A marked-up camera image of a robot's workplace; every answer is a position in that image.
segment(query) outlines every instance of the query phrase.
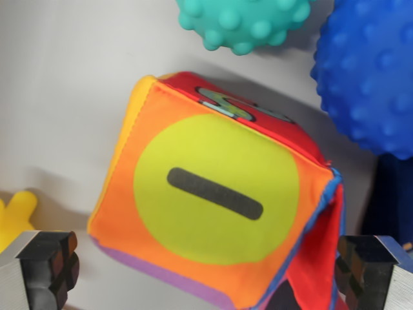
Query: blue object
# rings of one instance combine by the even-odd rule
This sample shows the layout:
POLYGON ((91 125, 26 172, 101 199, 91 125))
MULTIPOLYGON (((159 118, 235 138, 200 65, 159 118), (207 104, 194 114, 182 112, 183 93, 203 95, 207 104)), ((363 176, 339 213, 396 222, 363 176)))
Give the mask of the blue object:
POLYGON ((412 0, 336 0, 314 59, 339 132, 374 154, 413 156, 412 0))
POLYGON ((401 245, 413 243, 412 202, 413 158, 380 156, 361 233, 389 235, 401 245))
POLYGON ((255 47, 277 46, 287 30, 299 28, 314 0, 177 0, 179 23, 195 30, 207 50, 229 47, 236 55, 255 47))

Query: blue textured ball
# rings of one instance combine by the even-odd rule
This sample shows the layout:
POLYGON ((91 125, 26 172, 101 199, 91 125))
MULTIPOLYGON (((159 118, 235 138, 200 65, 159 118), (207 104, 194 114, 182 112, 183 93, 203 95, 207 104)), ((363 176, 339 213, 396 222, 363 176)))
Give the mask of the blue textured ball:
POLYGON ((377 155, 413 157, 412 0, 336 0, 314 59, 339 132, 377 155))
POLYGON ((179 23, 195 30, 207 50, 229 47, 236 55, 255 47, 281 45, 299 28, 315 0, 177 0, 179 23))

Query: yellow toy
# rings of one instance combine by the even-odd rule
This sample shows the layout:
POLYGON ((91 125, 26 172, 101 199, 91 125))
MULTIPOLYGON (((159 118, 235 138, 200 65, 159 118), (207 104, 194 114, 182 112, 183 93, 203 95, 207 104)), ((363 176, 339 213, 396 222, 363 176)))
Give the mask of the yellow toy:
POLYGON ((0 200, 0 253, 23 231, 34 229, 29 219, 36 205, 36 196, 28 191, 14 194, 7 206, 0 200))

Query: teal spiky ball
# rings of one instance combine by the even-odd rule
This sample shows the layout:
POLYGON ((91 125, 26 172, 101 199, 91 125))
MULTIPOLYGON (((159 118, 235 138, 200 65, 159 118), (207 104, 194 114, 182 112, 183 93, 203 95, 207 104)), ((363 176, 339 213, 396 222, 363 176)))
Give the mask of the teal spiky ball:
POLYGON ((281 45, 299 28, 314 0, 177 0, 179 23, 195 30, 207 50, 229 47, 236 55, 255 47, 281 45))

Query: white surface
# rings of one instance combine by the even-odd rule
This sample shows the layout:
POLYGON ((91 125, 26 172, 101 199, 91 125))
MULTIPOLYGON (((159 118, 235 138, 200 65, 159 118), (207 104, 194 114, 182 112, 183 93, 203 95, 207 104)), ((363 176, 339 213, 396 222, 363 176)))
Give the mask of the white surface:
POLYGON ((0 0, 0 196, 33 189, 38 229, 77 232, 81 276, 69 297, 73 309, 213 309, 116 263, 85 233, 130 91, 146 74, 191 70, 302 124, 345 177, 348 229, 355 231, 374 157, 317 111, 308 75, 331 6, 314 3, 285 47, 236 57, 207 52, 180 29, 173 0, 0 0))

